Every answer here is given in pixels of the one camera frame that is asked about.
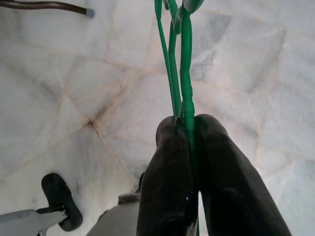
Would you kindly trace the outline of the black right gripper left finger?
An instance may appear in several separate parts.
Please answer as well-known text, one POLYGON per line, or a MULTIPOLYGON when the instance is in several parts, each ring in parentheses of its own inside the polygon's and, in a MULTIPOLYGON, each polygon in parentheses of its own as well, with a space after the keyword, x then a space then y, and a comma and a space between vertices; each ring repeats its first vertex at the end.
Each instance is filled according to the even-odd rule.
POLYGON ((138 236, 194 236, 198 193, 190 144, 181 120, 167 117, 156 132, 157 149, 140 187, 138 236))

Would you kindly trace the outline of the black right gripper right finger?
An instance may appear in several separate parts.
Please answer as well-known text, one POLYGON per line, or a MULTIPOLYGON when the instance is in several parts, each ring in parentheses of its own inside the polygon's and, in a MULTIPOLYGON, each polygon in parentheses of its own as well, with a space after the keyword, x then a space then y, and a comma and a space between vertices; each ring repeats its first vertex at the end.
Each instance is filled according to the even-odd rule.
POLYGON ((195 118, 200 190, 212 236, 289 236, 260 174, 213 116, 195 118))

